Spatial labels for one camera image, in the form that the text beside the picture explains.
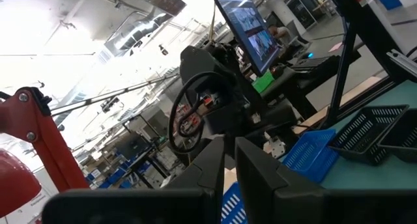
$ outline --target green object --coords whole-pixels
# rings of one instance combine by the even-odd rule
[[[274,81],[274,77],[272,77],[271,72],[266,72],[264,76],[256,79],[252,86],[258,93],[261,93],[266,90],[267,87]]]
[[[367,106],[409,104],[417,107],[417,84],[405,81],[384,93]],[[335,124],[339,131],[358,111]],[[417,163],[405,163],[390,156],[380,166],[347,161],[339,158],[321,182],[327,189],[417,189]]]

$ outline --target metal frame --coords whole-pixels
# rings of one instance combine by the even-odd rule
[[[346,46],[343,49],[342,59],[339,64],[338,79],[334,87],[328,115],[323,122],[322,128],[328,128],[341,121],[410,77],[410,74],[400,69],[387,56],[387,53],[393,49],[399,50],[399,46],[369,5],[362,7],[357,0],[333,0],[333,2],[344,20],[347,31],[344,40]],[[356,35],[362,39],[389,76],[340,107],[340,100],[343,95],[343,88],[349,69],[349,58],[352,51],[351,43],[354,43]]]

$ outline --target workstation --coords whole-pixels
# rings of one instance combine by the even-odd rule
[[[214,0],[232,38],[216,40],[212,27],[203,45],[180,51],[178,73],[140,84],[175,79],[144,98],[159,102],[129,109],[131,115],[80,147],[93,145],[89,152],[99,157],[76,160],[52,119],[63,110],[51,111],[45,104],[49,97],[38,89],[1,93],[6,124],[0,129],[33,145],[59,192],[43,201],[43,223],[88,223],[92,217],[146,223],[413,222],[408,215],[417,208],[412,51],[373,8],[375,2],[331,0],[343,18],[342,43],[312,40],[302,52],[280,59],[288,46],[271,33],[255,1]],[[297,32],[290,41],[301,36]],[[243,69],[236,44],[246,56]],[[363,60],[364,48],[387,75],[345,90],[348,71]],[[314,107],[308,94],[333,79],[328,106]],[[87,99],[84,107],[104,101],[101,108],[111,112],[115,107],[108,103],[131,88]],[[27,125],[9,124],[21,121],[22,112],[31,119]],[[9,161],[2,166],[11,165],[4,171],[26,183],[13,180],[16,191],[5,193],[6,198],[23,194],[1,209],[5,219],[43,191],[9,155],[2,153]],[[340,209],[343,205],[356,208]],[[173,207],[176,214],[168,211]],[[189,215],[177,215],[182,212]]]

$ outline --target blue crate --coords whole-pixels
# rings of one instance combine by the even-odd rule
[[[327,147],[335,130],[306,132],[284,159],[283,164],[314,182],[321,182],[339,154]]]
[[[245,224],[247,222],[239,185],[235,182],[223,195],[222,223]]]

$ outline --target computer screen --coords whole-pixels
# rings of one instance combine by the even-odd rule
[[[214,0],[258,75],[278,56],[277,42],[251,0]]]

